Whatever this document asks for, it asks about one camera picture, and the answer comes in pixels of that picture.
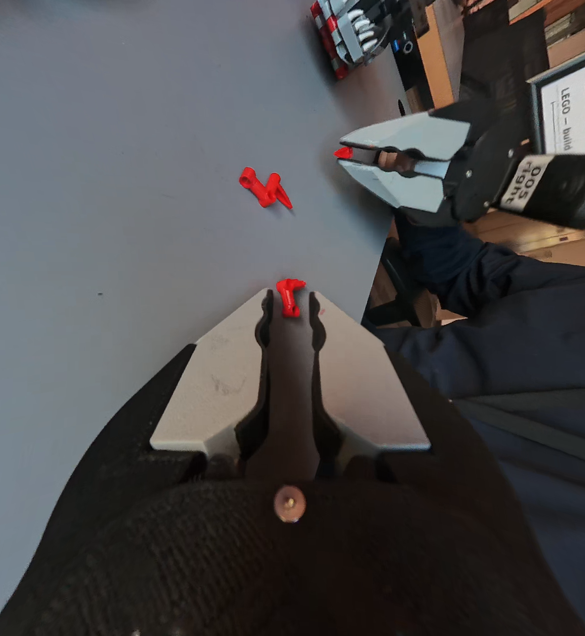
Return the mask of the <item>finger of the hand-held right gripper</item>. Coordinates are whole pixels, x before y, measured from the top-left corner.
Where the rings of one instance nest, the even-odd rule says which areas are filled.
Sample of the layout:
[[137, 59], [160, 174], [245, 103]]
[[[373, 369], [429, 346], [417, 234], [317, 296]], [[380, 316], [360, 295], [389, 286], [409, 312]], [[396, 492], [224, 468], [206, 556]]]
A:
[[341, 160], [341, 167], [363, 188], [380, 200], [398, 208], [436, 213], [444, 200], [442, 181], [430, 176], [405, 177], [377, 165]]
[[339, 141], [343, 146], [373, 150], [414, 149], [425, 158], [450, 160], [465, 144], [471, 124], [417, 113], [353, 131]]

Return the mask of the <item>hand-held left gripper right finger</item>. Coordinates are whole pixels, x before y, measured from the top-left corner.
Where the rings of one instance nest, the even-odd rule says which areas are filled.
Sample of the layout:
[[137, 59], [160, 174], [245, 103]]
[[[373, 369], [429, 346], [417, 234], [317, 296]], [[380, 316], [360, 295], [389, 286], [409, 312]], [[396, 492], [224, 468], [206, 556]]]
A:
[[320, 461], [422, 452], [431, 442], [381, 341], [319, 292], [309, 296], [313, 438]]

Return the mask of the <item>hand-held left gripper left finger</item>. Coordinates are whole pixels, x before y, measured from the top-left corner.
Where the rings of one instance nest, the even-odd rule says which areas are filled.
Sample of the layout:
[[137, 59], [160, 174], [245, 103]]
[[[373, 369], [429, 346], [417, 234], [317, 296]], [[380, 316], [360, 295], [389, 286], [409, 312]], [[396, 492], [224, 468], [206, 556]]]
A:
[[263, 289], [202, 336], [151, 436], [154, 450], [247, 460], [269, 430], [269, 327]]

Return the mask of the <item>grey dinosaur lego model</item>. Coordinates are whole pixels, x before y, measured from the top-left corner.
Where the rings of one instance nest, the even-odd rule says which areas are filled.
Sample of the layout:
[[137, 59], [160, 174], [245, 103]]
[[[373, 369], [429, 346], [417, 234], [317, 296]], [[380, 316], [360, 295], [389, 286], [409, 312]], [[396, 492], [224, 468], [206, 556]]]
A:
[[429, 31], [428, 1], [315, 1], [310, 10], [337, 80], [386, 48], [411, 56]]

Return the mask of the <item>red lego claw assembly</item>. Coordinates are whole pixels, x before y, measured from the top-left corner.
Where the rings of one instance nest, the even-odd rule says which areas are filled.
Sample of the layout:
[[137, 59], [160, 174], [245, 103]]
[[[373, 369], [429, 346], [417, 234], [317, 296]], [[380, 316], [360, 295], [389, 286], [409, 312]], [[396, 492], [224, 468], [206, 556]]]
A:
[[288, 210], [293, 210], [293, 205], [281, 185], [281, 177], [278, 173], [273, 172], [269, 175], [265, 188], [272, 203], [277, 200]]

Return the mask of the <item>red lego axle connector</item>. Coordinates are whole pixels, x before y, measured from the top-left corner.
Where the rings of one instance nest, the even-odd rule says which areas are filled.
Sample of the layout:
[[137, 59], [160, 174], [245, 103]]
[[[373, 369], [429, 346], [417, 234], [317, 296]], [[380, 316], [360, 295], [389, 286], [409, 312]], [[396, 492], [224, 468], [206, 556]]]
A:
[[239, 178], [239, 183], [242, 187], [249, 190], [260, 204], [261, 207], [269, 207], [275, 201], [273, 192], [271, 192], [266, 185], [264, 185], [256, 175], [256, 172], [251, 167], [245, 167]]

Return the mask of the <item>person's right forearm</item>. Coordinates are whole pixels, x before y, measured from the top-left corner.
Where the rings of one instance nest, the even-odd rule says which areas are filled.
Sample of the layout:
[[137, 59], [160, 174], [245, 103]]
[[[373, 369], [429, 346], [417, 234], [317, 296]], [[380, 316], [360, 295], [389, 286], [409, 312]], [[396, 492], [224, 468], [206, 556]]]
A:
[[443, 308], [469, 319], [585, 322], [584, 266], [521, 256], [461, 226], [416, 225], [400, 212], [395, 225], [411, 274]]

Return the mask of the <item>person's right hand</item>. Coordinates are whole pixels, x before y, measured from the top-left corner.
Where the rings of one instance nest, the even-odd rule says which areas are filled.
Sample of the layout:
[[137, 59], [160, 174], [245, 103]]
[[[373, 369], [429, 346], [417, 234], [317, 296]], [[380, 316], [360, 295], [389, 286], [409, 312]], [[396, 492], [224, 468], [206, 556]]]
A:
[[378, 167], [385, 172], [406, 173], [414, 169], [416, 161], [402, 152], [380, 151], [377, 156]]

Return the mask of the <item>wooden edged table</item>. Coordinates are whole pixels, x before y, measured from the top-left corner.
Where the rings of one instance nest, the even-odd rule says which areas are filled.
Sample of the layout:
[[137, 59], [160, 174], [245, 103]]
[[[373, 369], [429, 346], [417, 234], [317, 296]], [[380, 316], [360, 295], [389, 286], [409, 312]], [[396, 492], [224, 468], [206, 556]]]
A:
[[439, 109], [460, 99], [463, 9], [455, 1], [434, 1], [425, 12], [429, 30], [417, 42], [433, 108]]

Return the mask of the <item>black framed paper sign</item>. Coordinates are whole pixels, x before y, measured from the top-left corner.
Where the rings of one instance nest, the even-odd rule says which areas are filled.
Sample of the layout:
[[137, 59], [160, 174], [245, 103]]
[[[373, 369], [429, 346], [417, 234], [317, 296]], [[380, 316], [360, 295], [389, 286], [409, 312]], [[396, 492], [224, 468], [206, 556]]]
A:
[[535, 148], [585, 155], [585, 52], [528, 81]]

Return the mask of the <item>black office chair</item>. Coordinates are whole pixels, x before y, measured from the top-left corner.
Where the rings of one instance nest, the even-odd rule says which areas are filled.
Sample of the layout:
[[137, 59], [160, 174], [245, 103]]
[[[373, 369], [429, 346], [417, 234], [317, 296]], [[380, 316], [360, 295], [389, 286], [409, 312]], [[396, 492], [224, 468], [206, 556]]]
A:
[[439, 302], [409, 272], [399, 241], [388, 237], [363, 314], [375, 328], [440, 325]]

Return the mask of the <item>person's dark navy clothing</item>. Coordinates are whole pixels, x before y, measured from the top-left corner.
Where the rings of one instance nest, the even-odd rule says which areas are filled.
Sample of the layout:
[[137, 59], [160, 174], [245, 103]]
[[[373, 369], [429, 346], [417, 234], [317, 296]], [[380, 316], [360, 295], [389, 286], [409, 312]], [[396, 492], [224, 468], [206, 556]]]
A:
[[463, 316], [377, 334], [464, 406], [585, 622], [585, 322]]

